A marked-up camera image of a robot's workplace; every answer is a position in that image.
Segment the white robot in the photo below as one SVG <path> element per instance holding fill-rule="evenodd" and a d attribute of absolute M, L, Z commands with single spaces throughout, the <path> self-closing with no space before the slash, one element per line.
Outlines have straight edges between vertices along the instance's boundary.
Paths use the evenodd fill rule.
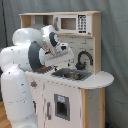
<path fill-rule="evenodd" d="M 51 25 L 41 32 L 32 28 L 17 30 L 15 46 L 0 50 L 1 90 L 7 117 L 13 128 L 38 128 L 33 100 L 25 71 L 74 58 L 67 43 L 60 43 Z"/>

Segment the black cable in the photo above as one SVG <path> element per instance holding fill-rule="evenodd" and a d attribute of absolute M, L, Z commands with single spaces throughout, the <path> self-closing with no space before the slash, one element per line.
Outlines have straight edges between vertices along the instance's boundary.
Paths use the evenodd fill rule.
<path fill-rule="evenodd" d="M 4 19 L 6 47 L 8 47 L 8 43 L 7 43 L 7 29 L 6 29 L 6 23 L 5 23 L 5 14 L 4 14 L 4 3 L 3 3 L 3 0 L 2 0 L 2 10 L 3 10 L 3 19 Z"/>

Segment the oven window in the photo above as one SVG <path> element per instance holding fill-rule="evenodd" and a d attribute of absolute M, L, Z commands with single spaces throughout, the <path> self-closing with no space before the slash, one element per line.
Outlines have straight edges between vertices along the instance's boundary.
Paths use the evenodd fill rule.
<path fill-rule="evenodd" d="M 76 18 L 61 18 L 61 29 L 76 30 Z"/>

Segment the wooden play kitchen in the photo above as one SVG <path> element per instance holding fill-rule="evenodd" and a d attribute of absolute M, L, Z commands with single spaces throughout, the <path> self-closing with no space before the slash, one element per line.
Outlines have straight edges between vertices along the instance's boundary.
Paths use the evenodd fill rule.
<path fill-rule="evenodd" d="M 114 78 L 101 71 L 101 12 L 27 13 L 20 17 L 21 28 L 40 30 L 44 25 L 53 25 L 60 42 L 67 42 L 75 55 L 70 67 L 63 62 L 57 65 L 57 72 L 26 72 L 39 128 L 105 128 L 105 87 Z M 86 64 L 80 66 L 84 69 L 74 70 L 82 51 L 90 54 L 93 64 L 81 54 L 80 63 Z M 87 77 L 63 78 L 66 70 L 85 72 Z"/>

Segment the microwave door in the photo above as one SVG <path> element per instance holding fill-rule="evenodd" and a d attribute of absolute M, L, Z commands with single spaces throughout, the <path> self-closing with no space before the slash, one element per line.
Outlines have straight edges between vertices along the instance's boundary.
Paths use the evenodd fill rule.
<path fill-rule="evenodd" d="M 58 33 L 78 33 L 77 15 L 56 15 L 55 18 Z"/>

